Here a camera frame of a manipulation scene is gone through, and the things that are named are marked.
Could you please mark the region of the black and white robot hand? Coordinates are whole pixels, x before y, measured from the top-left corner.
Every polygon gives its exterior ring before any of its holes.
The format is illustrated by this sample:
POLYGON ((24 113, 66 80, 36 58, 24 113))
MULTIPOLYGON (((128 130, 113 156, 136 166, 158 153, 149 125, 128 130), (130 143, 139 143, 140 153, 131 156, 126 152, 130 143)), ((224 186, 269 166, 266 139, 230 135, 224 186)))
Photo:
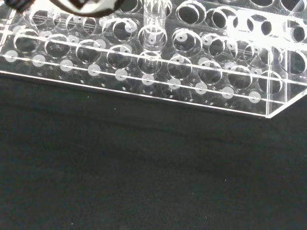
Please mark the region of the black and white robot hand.
MULTIPOLYGON (((5 0, 5 4, 18 13, 28 10, 35 0, 5 0)), ((105 17, 118 10, 124 0, 43 0, 52 3, 60 10, 82 17, 105 17)))

